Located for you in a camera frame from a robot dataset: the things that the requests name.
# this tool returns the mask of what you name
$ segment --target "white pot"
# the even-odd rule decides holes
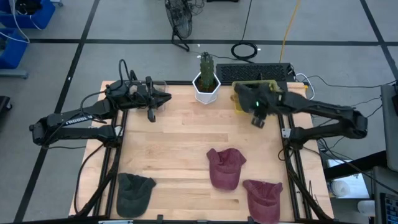
[[[203,103],[204,105],[207,105],[209,103],[214,102],[217,99],[217,91],[221,86],[220,81],[218,80],[216,74],[214,74],[214,78],[217,80],[217,86],[214,89],[214,91],[212,93],[202,93],[198,90],[195,81],[199,78],[200,76],[200,72],[199,74],[193,79],[192,84],[195,87],[196,93],[195,93],[195,98],[197,99],[197,101],[199,101],[200,103]]]

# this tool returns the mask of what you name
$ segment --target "red baseball cap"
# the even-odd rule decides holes
[[[236,189],[242,165],[246,162],[241,152],[233,148],[221,152],[210,149],[207,152],[207,158],[210,161],[211,184],[218,189]]]
[[[248,192],[249,212],[253,220],[262,224],[278,223],[282,183],[271,184],[257,180],[245,180],[243,187]]]

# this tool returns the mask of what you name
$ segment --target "blue bin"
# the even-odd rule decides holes
[[[15,16],[20,28],[37,29],[37,26],[40,29],[44,29],[47,27],[47,24],[49,24],[50,19],[55,12],[55,6],[50,0],[35,1],[40,2],[43,8],[31,15],[32,17],[30,17],[30,15],[19,15],[16,11]],[[0,23],[2,23],[5,27],[17,28],[14,16],[12,15],[11,7],[9,5],[9,0],[0,0],[0,11],[6,12],[0,13]]]
[[[3,28],[0,29],[0,32],[14,39],[25,40],[18,34],[17,29]],[[17,68],[22,56],[24,55],[27,43],[8,39],[3,35],[0,35],[0,38],[7,40],[6,48],[0,55],[0,68]]]

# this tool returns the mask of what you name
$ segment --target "wooden table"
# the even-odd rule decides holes
[[[110,83],[103,82],[101,89]],[[289,91],[305,94],[302,83],[288,83],[288,87]],[[217,100],[209,105],[195,100],[190,85],[168,86],[168,92],[172,99],[166,103],[165,111],[156,114],[156,123],[148,121],[146,110],[130,110],[127,116],[119,172],[152,177],[157,182],[146,213],[135,219],[155,220],[161,214],[164,220],[247,221],[250,216],[247,194],[241,182],[254,179],[282,182],[280,221],[294,221],[285,162],[277,157],[282,149],[277,116],[268,116],[263,129],[254,127],[251,115],[234,112],[229,98],[231,86],[222,86]],[[299,113],[293,117],[296,126],[312,127],[309,114]],[[89,140],[84,158],[99,145],[99,141]],[[309,141],[305,146],[318,151],[315,141]],[[242,167],[238,188],[224,192],[214,189],[210,183],[206,153],[211,148],[222,151],[229,147],[239,149],[248,161]],[[307,150],[301,150],[300,155],[307,188],[312,181],[312,191],[319,205],[333,217],[319,155]],[[83,169],[78,192],[79,209],[98,186],[103,157],[104,150],[101,150]],[[116,212],[117,191],[116,184],[111,218],[122,218]],[[106,189],[99,214],[104,214],[107,195]],[[301,195],[297,194],[297,197],[301,217],[305,217]]]

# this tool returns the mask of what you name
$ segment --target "gray floor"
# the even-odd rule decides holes
[[[94,0],[63,0],[47,29],[27,30],[35,39],[79,39]],[[367,0],[385,41],[398,41],[395,0]],[[282,40],[295,1],[253,0],[246,39]],[[193,18],[189,39],[241,38],[249,1],[213,2]],[[169,39],[171,28],[163,0],[101,0],[89,39]],[[359,0],[302,0],[288,40],[377,41]],[[277,62],[280,45],[259,45],[254,62]],[[29,71],[27,80],[0,78],[0,95],[12,98],[14,108],[0,130],[0,223],[12,222],[39,153],[28,130],[30,124],[55,109],[77,44],[30,44],[20,64]],[[191,45],[197,52],[209,51],[230,56],[228,44]],[[398,47],[389,47],[398,60]],[[85,44],[63,110],[77,108],[81,99],[98,91],[103,80],[118,78],[118,60],[124,58],[140,78],[156,80],[192,80],[199,71],[196,54],[170,44]],[[394,80],[380,46],[294,46],[285,47],[284,62],[294,65],[296,73],[319,75],[330,84],[377,85]],[[238,63],[217,59],[216,63]],[[377,97],[375,89],[332,88],[319,79],[311,79],[315,100],[353,105]],[[87,104],[95,101],[90,98]],[[380,100],[359,105],[371,114]],[[315,118],[319,124],[323,119]],[[335,150],[359,158],[384,149],[381,110],[369,119],[368,137],[343,139]],[[336,139],[328,139],[333,145]],[[64,141],[61,145],[84,145],[84,141]],[[68,215],[82,150],[52,150],[45,159],[24,220],[64,218]],[[367,223],[356,212],[355,200],[332,200],[335,215],[341,221]]]

